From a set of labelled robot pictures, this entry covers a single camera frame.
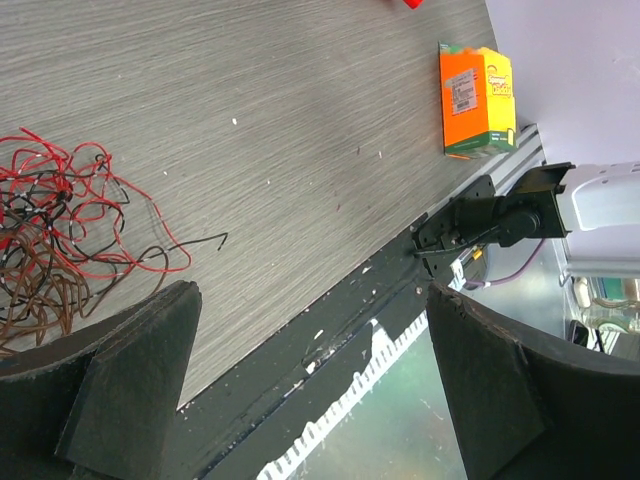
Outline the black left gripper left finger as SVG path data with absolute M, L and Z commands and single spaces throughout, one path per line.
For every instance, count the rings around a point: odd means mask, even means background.
M 202 308 L 176 281 L 1 362 L 4 479 L 157 479 Z

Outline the red compartment tray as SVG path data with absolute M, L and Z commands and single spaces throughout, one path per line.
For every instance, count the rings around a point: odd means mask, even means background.
M 423 0 L 389 0 L 389 3 L 394 7 L 404 5 L 406 8 L 415 10 L 422 5 Z

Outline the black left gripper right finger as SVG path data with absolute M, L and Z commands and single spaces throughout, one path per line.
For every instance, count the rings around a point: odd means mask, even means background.
M 639 364 L 438 283 L 429 331 L 470 479 L 636 479 Z

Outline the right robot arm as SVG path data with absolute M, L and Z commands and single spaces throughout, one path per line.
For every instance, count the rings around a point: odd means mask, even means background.
M 638 162 L 549 164 L 527 170 L 502 195 L 490 176 L 479 178 L 417 229 L 414 256 L 437 277 L 476 246 L 509 248 L 523 239 L 638 223 Z

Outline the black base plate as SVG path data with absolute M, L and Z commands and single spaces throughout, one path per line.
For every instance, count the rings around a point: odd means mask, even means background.
M 448 228 L 451 202 L 419 217 L 185 404 L 162 478 L 255 479 L 355 392 L 355 375 L 395 349 L 374 354 L 375 328 L 403 338 L 424 311 L 437 270 L 413 251 L 431 244 L 427 228 Z

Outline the orange yellow carton box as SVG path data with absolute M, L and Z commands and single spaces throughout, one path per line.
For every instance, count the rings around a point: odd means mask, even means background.
M 439 72 L 444 154 L 476 159 L 516 148 L 511 60 L 490 48 L 441 43 Z

